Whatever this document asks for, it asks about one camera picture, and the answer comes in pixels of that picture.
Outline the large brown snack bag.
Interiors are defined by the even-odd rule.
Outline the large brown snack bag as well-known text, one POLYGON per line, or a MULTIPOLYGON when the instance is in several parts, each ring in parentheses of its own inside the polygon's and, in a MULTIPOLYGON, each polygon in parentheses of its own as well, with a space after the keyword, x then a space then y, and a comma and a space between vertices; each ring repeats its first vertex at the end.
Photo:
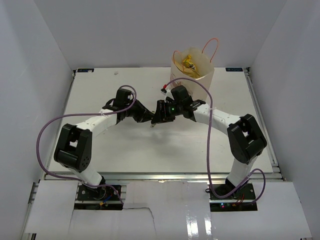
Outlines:
POLYGON ((183 74, 191 77, 191 78, 194 78, 194 79, 197 79, 197 78, 200 78, 200 74, 197 72, 197 71, 193 71, 192 69, 189 69, 189 68, 186 68, 186 67, 179 67, 178 68, 183 74))

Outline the yellow candy packet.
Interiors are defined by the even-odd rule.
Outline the yellow candy packet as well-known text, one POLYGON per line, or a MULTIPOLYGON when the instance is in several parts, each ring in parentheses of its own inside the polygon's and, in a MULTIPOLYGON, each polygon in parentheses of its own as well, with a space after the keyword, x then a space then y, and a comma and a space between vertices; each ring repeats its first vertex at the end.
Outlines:
POLYGON ((192 69, 193 71, 197 70, 196 66, 192 62, 192 56, 190 54, 187 55, 187 57, 183 60, 182 63, 188 69, 192 69))

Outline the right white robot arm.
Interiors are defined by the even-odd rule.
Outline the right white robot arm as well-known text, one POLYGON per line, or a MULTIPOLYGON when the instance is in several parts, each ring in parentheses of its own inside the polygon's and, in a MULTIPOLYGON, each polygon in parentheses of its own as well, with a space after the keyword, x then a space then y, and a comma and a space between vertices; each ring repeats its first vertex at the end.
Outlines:
POLYGON ((203 100, 194 100, 187 89, 179 85, 172 89, 163 87, 165 95, 158 100, 151 124, 173 122, 177 116, 195 123, 205 124, 209 129, 216 129, 228 137, 234 161, 225 180, 226 195, 236 200, 244 193, 244 185, 249 180, 252 166, 267 147, 267 140, 255 117, 232 115, 213 109, 203 100))

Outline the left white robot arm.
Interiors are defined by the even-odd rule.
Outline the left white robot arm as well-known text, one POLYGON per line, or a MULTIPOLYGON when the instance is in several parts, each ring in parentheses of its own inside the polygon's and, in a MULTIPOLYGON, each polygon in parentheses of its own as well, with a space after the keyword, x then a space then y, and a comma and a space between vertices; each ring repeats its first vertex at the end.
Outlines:
POLYGON ((102 184, 103 177, 91 164, 93 139, 126 117, 144 123, 151 121, 153 116, 154 113, 139 100, 134 100, 132 91, 120 88, 115 98, 107 101, 97 116, 75 125, 63 125, 53 158, 73 172, 81 182, 90 185, 88 193, 99 200, 105 196, 106 187, 102 184))

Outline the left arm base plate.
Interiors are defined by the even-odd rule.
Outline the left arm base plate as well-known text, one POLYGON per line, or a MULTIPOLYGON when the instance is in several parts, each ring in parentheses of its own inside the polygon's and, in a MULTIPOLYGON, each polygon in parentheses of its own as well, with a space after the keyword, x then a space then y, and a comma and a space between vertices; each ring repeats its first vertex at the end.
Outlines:
POLYGON ((121 211, 123 205, 118 198, 121 195, 121 185, 111 187, 89 188, 79 185, 76 193, 75 210, 101 210, 101 211, 121 211))

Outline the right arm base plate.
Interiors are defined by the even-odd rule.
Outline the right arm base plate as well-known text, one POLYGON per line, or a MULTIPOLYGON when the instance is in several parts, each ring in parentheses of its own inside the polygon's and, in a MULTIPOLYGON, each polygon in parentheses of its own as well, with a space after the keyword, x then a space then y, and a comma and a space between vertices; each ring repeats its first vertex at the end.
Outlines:
POLYGON ((216 197, 209 188, 205 192, 209 195, 209 205, 212 213, 255 212, 258 210, 257 204, 252 203, 256 199, 252 183, 248 183, 226 198, 216 197))

